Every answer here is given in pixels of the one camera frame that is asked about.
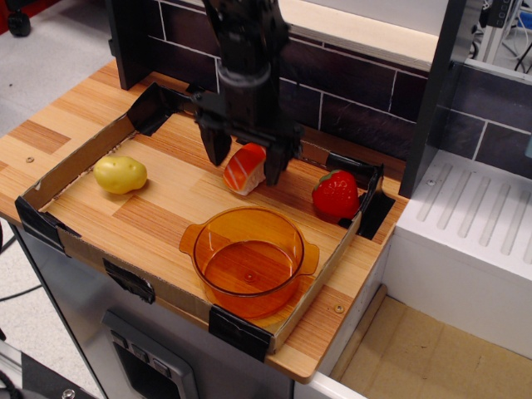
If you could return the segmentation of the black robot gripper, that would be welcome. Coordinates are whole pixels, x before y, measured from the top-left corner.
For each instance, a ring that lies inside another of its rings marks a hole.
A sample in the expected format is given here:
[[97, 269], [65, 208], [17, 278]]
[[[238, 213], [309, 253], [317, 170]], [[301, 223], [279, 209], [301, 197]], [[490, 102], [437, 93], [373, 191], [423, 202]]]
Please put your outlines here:
[[301, 154], [304, 129], [279, 105], [279, 68], [266, 66], [252, 75], [217, 70], [219, 91], [195, 92], [195, 118], [210, 162], [220, 166], [232, 135], [266, 148], [264, 175], [275, 186], [292, 158]]

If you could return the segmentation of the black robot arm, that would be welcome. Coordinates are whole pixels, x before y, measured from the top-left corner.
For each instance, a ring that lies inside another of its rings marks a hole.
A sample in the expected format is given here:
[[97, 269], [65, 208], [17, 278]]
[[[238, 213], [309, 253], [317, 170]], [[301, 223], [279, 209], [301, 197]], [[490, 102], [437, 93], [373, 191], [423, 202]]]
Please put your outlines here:
[[194, 94], [195, 120], [214, 165], [227, 157], [232, 139], [266, 150], [264, 175], [274, 186], [301, 152], [304, 129], [279, 105], [279, 62], [289, 26], [276, 1], [206, 1], [219, 44], [219, 90]]

